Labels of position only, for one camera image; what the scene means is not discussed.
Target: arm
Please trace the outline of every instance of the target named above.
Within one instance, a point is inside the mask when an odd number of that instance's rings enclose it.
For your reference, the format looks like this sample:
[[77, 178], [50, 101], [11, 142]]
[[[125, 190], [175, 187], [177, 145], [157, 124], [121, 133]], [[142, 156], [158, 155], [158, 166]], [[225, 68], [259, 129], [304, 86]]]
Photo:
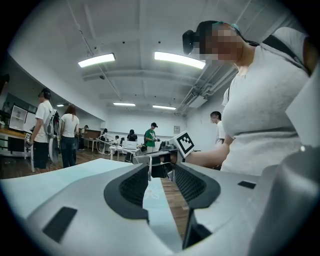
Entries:
[[60, 138], [62, 137], [62, 134], [64, 134], [65, 130], [65, 121], [61, 122], [61, 130], [60, 130]]
[[76, 124], [75, 126], [74, 135], [79, 135], [79, 124]]
[[185, 161], [190, 164], [207, 168], [221, 166], [229, 154], [229, 146], [233, 141], [234, 139], [226, 134], [224, 143], [217, 149], [207, 152], [192, 152], [187, 156]]
[[151, 142], [154, 141], [152, 138], [150, 138], [150, 131], [149, 131], [149, 130], [146, 132], [145, 140], [146, 140], [146, 141], [151, 141]]
[[319, 54], [317, 49], [310, 42], [310, 38], [306, 37], [303, 43], [303, 62], [304, 65], [311, 71], [315, 70]]
[[35, 127], [34, 127], [32, 134], [31, 134], [31, 137], [30, 137], [31, 144], [34, 143], [35, 137], [37, 136], [37, 134], [43, 124], [44, 124], [44, 122], [42, 119], [39, 119], [39, 118], [36, 119]]

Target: backpack strap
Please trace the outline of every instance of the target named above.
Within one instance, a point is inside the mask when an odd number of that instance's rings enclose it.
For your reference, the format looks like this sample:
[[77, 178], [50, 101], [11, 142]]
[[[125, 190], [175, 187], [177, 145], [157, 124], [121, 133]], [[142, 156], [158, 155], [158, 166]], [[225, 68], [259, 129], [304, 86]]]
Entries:
[[[284, 42], [282, 42], [280, 39], [276, 38], [274, 35], [269, 35], [262, 43], [267, 46], [270, 46], [280, 52], [283, 52], [283, 53], [289, 55], [292, 59], [294, 59], [294, 61], [300, 63], [297, 55]], [[302, 63], [302, 65], [305, 68], [305, 70], [307, 71], [308, 75], [310, 75], [311, 74], [310, 69], [308, 67], [306, 67], [303, 63]]]

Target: laptop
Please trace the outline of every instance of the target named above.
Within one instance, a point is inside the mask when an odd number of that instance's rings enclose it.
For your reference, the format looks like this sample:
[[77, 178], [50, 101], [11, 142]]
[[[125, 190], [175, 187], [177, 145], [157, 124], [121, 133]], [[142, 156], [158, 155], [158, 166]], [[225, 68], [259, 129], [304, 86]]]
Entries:
[[135, 150], [137, 148], [137, 142], [136, 141], [122, 141], [122, 148], [126, 150]]

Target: wall sign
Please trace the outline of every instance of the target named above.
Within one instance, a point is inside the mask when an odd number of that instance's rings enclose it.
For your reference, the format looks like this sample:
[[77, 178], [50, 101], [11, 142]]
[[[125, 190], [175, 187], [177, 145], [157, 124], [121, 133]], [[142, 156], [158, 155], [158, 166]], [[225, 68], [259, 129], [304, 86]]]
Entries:
[[180, 133], [180, 126], [175, 126], [173, 129], [174, 134], [179, 134]]

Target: table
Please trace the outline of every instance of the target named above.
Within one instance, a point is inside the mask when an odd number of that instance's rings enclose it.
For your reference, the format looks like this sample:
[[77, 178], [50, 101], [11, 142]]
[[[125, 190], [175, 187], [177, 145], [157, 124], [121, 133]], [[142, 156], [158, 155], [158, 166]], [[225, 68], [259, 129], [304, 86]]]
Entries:
[[[113, 159], [114, 159], [114, 151], [118, 151], [116, 160], [119, 161], [120, 151], [123, 151], [123, 149], [121, 148], [121, 146], [118, 146], [118, 147], [116, 147], [116, 146], [110, 146], [109, 149], [110, 149], [110, 160], [113, 160]], [[130, 150], [131, 152], [133, 152], [135, 156], [137, 155], [137, 152], [141, 151], [140, 148], [128, 149], [128, 150]]]
[[[10, 137], [10, 138], [15, 138], [15, 139], [21, 139], [21, 140], [25, 140], [25, 137], [26, 137], [26, 133], [22, 133], [22, 132], [17, 132], [17, 131], [14, 131], [14, 130], [9, 130], [7, 128], [0, 128], [0, 136], [4, 136], [5, 139], [1, 139], [2, 141], [5, 141], [6, 143], [8, 143], [8, 140], [6, 139], [6, 137]], [[2, 150], [0, 152], [0, 155], [3, 155], [3, 156], [10, 156], [10, 157], [20, 157], [20, 155], [17, 155], [17, 154], [11, 154], [9, 151], [6, 152], [5, 150]], [[23, 157], [24, 157], [24, 160], [27, 159], [27, 148], [25, 146], [23, 146]]]
[[93, 138], [84, 138], [84, 140], [88, 141], [87, 148], [89, 148], [89, 144], [90, 144], [90, 142], [92, 142], [92, 152], [93, 152], [94, 148], [95, 148], [95, 144], [97, 145], [97, 140], [93, 139]]
[[[26, 219], [38, 206], [70, 183], [79, 179], [132, 165], [99, 158], [68, 168], [0, 180], [3, 194], [15, 214]], [[182, 250], [182, 241], [172, 216], [160, 178], [148, 182], [143, 197], [149, 227], [174, 252]]]

